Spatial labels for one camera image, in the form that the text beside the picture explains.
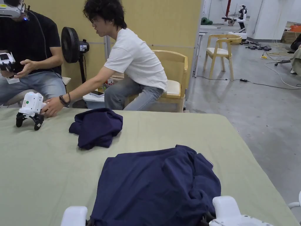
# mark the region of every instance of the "red pole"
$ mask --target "red pole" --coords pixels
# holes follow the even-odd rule
[[[230,5],[231,5],[231,0],[228,0],[228,6],[227,6],[227,10],[226,10],[226,17],[228,17],[229,14],[229,10],[230,10]]]

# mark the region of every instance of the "navy garment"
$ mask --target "navy garment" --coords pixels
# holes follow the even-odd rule
[[[79,135],[78,146],[87,150],[94,146],[110,147],[113,137],[118,135],[123,125],[123,117],[107,108],[86,111],[74,119],[69,133]]]
[[[96,226],[195,226],[214,213],[221,195],[213,165],[193,149],[175,148],[108,158],[90,222]]]

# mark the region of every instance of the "shoe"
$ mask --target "shoe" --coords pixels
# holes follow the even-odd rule
[[[291,74],[297,74],[296,72],[294,72],[293,70],[290,71]]]

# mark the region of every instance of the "black fan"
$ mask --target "black fan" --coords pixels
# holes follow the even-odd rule
[[[86,81],[83,58],[84,53],[88,52],[90,49],[89,43],[84,39],[80,41],[77,32],[74,28],[64,27],[61,35],[63,55],[67,63],[79,62],[80,73],[82,76],[82,82]]]

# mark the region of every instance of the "jeans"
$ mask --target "jeans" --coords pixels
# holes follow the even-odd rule
[[[8,84],[6,78],[0,77],[0,105],[28,89],[36,90],[47,99],[66,94],[62,77],[54,72],[29,74],[13,84]]]
[[[162,89],[140,85],[130,78],[125,78],[105,91],[104,102],[106,108],[111,110],[146,111],[162,93]],[[127,98],[137,94],[139,96],[124,107]]]

